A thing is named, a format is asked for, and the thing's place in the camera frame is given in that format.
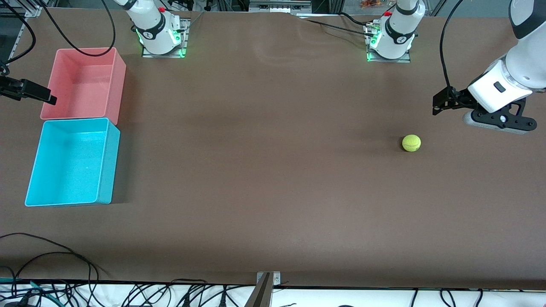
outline cyan plastic tray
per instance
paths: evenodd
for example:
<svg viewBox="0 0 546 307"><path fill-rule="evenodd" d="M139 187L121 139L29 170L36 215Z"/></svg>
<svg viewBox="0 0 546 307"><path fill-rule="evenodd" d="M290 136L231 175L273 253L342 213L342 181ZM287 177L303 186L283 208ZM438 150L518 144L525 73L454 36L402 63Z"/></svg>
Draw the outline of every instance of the cyan plastic tray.
<svg viewBox="0 0 546 307"><path fill-rule="evenodd" d="M107 118L44 122L25 205L109 204L119 142Z"/></svg>

